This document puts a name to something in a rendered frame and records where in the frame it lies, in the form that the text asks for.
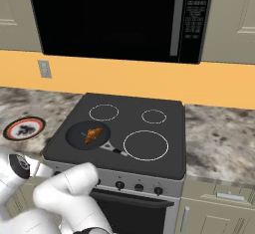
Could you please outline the black and grey stove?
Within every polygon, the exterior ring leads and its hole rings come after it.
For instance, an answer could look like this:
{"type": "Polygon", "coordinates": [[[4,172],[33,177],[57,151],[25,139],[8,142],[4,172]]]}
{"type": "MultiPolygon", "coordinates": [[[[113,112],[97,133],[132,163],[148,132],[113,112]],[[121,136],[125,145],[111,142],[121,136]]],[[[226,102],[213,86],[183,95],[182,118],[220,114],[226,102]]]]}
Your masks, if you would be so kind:
{"type": "Polygon", "coordinates": [[[186,173],[185,108],[177,101],[85,94],[43,149],[44,162],[55,171],[92,163],[101,184],[94,189],[166,201],[163,234],[174,234],[186,173]],[[66,141],[75,123],[97,120],[111,129],[110,143],[123,156],[101,148],[81,150],[66,141]],[[125,187],[116,188],[122,181],[125,187]],[[143,191],[135,191],[136,184],[143,191]],[[163,193],[157,196],[156,187],[163,193]]]}

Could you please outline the brown croissant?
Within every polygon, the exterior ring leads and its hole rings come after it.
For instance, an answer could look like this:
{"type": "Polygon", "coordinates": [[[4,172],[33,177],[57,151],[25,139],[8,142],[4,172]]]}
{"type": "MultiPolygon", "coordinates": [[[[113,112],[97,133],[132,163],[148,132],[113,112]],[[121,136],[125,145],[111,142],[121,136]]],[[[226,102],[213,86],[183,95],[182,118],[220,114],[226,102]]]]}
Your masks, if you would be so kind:
{"type": "Polygon", "coordinates": [[[88,143],[94,141],[102,133],[102,131],[103,130],[100,127],[90,128],[86,135],[85,144],[88,144],[88,143]]]}

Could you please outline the black frying pan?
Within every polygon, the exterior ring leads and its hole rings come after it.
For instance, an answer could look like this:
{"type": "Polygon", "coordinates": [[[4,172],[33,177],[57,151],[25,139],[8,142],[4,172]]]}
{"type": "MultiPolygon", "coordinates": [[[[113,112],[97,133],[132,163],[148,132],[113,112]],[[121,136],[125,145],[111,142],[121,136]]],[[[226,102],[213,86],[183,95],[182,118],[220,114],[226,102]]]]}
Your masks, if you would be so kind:
{"type": "Polygon", "coordinates": [[[128,154],[125,151],[121,151],[115,148],[110,143],[111,129],[103,122],[97,120],[85,120],[73,124],[66,132],[67,143],[76,149],[81,150],[93,150],[93,149],[104,149],[123,156],[128,154]],[[90,128],[100,127],[102,133],[92,142],[85,144],[86,135],[90,128]]]}

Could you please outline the black microwave oven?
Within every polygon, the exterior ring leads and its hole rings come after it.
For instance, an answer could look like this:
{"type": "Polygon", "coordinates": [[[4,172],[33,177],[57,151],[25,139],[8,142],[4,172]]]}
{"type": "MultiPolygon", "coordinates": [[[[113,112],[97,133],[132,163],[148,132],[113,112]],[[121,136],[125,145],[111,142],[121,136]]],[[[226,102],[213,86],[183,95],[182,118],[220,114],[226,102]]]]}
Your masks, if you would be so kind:
{"type": "Polygon", "coordinates": [[[175,0],[31,0],[46,55],[198,64],[211,0],[183,0],[170,56],[175,0]]]}

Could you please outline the red white patterned plate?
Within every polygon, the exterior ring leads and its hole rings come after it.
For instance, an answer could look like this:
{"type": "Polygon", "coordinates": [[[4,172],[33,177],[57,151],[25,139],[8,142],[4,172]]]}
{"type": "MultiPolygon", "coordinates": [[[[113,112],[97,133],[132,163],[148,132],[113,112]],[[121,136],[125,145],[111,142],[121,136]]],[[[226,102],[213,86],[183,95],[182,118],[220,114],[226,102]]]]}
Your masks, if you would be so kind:
{"type": "Polygon", "coordinates": [[[22,117],[9,123],[3,129],[3,136],[12,141],[22,141],[38,135],[46,126],[40,117],[22,117]]]}

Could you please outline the black oven door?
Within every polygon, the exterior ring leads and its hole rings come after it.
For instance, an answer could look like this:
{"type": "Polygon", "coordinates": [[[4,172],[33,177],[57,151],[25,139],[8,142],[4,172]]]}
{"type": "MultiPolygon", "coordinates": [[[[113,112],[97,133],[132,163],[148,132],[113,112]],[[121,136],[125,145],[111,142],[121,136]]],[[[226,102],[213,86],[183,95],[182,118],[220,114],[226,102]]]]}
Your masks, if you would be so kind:
{"type": "Polygon", "coordinates": [[[163,234],[166,209],[169,207],[146,208],[93,198],[106,215],[114,233],[163,234]]]}

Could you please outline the beige drawer front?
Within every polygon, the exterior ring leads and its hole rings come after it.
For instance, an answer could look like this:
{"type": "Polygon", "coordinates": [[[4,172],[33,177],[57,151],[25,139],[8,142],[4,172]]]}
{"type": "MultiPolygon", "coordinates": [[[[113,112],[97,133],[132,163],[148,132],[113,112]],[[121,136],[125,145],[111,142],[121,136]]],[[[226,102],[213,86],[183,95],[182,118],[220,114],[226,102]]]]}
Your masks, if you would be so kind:
{"type": "Polygon", "coordinates": [[[212,201],[226,204],[240,204],[255,207],[255,187],[247,188],[242,186],[231,186],[225,183],[205,182],[200,180],[186,179],[184,181],[182,196],[189,199],[212,201]],[[215,193],[231,193],[245,198],[244,201],[217,198],[215,193]]]}

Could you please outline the beige base cupboard door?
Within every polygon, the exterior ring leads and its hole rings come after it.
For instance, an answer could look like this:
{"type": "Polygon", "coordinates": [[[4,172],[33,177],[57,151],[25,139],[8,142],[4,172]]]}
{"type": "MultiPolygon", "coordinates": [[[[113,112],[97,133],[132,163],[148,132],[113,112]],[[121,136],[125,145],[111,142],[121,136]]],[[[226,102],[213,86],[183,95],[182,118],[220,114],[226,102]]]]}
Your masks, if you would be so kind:
{"type": "Polygon", "coordinates": [[[182,198],[175,228],[180,233],[184,207],[190,211],[183,234],[255,234],[255,207],[182,198]]]}
{"type": "Polygon", "coordinates": [[[33,202],[34,189],[43,181],[43,177],[30,178],[8,200],[10,220],[4,234],[62,234],[58,226],[60,217],[37,208],[33,202]]]}

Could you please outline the grey wall socket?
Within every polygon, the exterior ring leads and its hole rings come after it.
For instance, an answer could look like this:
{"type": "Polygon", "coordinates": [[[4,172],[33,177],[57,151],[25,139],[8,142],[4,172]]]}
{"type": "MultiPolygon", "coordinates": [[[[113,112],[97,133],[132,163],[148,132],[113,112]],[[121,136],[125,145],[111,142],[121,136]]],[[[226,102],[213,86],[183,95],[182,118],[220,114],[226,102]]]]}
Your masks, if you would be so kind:
{"type": "Polygon", "coordinates": [[[47,60],[39,60],[38,66],[39,66],[39,70],[40,70],[40,74],[42,78],[47,78],[47,79],[52,78],[50,64],[47,60]]]}

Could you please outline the beige wall cupboard door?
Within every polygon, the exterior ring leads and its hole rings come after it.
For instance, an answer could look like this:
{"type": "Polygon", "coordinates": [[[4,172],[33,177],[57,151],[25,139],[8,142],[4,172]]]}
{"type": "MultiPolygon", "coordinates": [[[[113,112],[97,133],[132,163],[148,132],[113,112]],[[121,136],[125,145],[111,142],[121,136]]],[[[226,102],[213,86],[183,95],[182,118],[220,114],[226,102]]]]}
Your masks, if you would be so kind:
{"type": "Polygon", "coordinates": [[[0,50],[41,51],[31,0],[0,0],[0,50]]]}
{"type": "Polygon", "coordinates": [[[211,0],[202,60],[255,65],[255,0],[211,0]]]}

